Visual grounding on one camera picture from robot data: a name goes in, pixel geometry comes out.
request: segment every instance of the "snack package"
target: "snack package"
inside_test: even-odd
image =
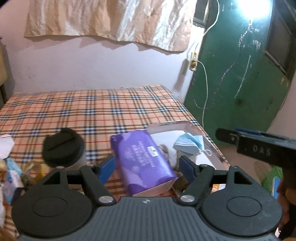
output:
[[[24,190],[24,185],[20,179],[22,170],[10,157],[6,158],[5,160],[7,174],[3,186],[3,195],[8,204],[12,205]]]
[[[0,172],[6,172],[6,163],[3,159],[0,159]]]
[[[146,130],[111,136],[116,166],[130,196],[156,196],[178,178]]]

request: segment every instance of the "beige cloth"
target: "beige cloth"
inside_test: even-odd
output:
[[[25,37],[97,35],[168,51],[188,47],[197,0],[30,0]]]
[[[0,40],[0,86],[8,79],[7,71],[4,64],[3,46]]]

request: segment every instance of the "floor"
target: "floor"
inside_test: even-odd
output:
[[[220,147],[220,150],[230,165],[242,168],[248,175],[259,183],[262,182],[271,170],[270,165],[237,153],[235,146]]]

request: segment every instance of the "electrical outlet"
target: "electrical outlet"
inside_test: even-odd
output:
[[[189,69],[191,71],[196,71],[196,68],[197,68],[197,60],[198,60],[197,53],[196,52],[192,52],[191,53],[190,65],[189,65]]]

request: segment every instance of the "blue surgical mask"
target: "blue surgical mask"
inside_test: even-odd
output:
[[[174,144],[174,149],[188,153],[189,155],[199,155],[202,152],[212,155],[210,150],[205,150],[205,145],[202,135],[193,136],[190,133],[185,133],[178,137]]]

